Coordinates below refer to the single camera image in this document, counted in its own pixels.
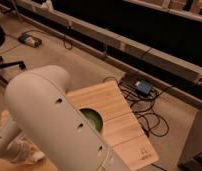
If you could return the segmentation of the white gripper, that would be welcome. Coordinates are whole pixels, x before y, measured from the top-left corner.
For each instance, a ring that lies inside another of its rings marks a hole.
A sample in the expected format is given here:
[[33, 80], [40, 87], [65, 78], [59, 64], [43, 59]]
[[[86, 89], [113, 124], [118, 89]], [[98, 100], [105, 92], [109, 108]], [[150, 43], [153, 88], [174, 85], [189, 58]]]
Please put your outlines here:
[[7, 159], [12, 163], [25, 162], [31, 153], [31, 143], [26, 139], [14, 140], [6, 150]]

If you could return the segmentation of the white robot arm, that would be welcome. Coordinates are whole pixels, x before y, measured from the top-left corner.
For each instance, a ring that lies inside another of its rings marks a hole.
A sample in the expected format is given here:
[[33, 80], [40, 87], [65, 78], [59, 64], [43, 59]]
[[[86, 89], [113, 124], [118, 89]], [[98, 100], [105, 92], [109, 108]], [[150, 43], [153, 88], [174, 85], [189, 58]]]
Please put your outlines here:
[[10, 119], [0, 129], [0, 158], [21, 132], [59, 171], [130, 171], [66, 97], [69, 73], [56, 65], [25, 71], [6, 87]]

